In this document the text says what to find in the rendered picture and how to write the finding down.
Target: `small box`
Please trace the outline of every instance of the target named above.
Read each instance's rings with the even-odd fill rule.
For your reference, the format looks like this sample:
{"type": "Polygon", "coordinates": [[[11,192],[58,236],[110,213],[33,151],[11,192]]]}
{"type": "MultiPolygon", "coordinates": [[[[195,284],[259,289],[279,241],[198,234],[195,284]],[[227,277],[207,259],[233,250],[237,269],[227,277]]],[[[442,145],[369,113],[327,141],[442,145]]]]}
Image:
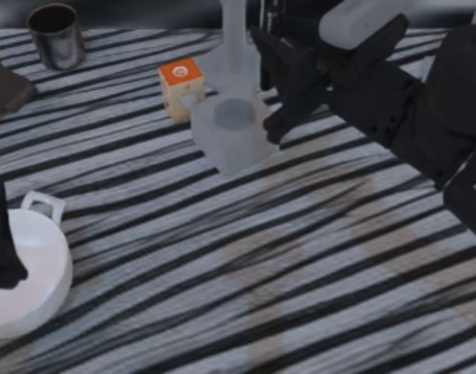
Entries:
{"type": "Polygon", "coordinates": [[[189,109],[205,99],[204,77],[193,58],[170,62],[158,68],[161,92],[174,123],[187,122],[189,109]]]}

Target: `metal cup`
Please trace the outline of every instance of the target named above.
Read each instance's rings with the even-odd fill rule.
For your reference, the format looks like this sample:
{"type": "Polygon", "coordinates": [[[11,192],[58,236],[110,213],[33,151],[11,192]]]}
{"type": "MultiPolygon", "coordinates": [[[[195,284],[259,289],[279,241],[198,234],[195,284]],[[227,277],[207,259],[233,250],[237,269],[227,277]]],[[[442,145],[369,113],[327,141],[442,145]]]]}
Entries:
{"type": "Polygon", "coordinates": [[[71,6],[51,3],[35,9],[28,17],[28,28],[49,69],[72,69],[85,58],[78,15],[71,6]]]}

